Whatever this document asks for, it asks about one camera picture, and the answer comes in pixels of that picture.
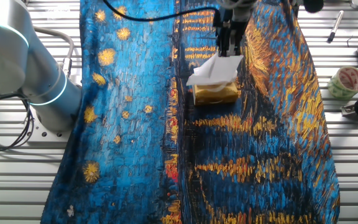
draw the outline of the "cloth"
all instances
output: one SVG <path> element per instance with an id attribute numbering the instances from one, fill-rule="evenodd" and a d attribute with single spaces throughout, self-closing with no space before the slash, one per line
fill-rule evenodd
<path id="1" fill-rule="evenodd" d="M 111 4 L 158 17 L 213 2 Z M 288 0 L 257 1 L 237 102 L 194 107 L 185 83 L 216 52 L 212 21 L 132 22 L 81 0 L 81 112 L 41 223 L 337 222 L 317 76 Z"/>

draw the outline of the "metal slat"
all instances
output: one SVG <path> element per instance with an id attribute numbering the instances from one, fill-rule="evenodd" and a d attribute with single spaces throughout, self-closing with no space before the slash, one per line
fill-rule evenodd
<path id="1" fill-rule="evenodd" d="M 0 220 L 0 224 L 40 224 L 40 222 L 30 220 Z"/>
<path id="2" fill-rule="evenodd" d="M 0 218 L 39 219 L 43 209 L 43 205 L 0 205 Z"/>
<path id="3" fill-rule="evenodd" d="M 45 204 L 48 190 L 0 190 L 0 204 Z"/>

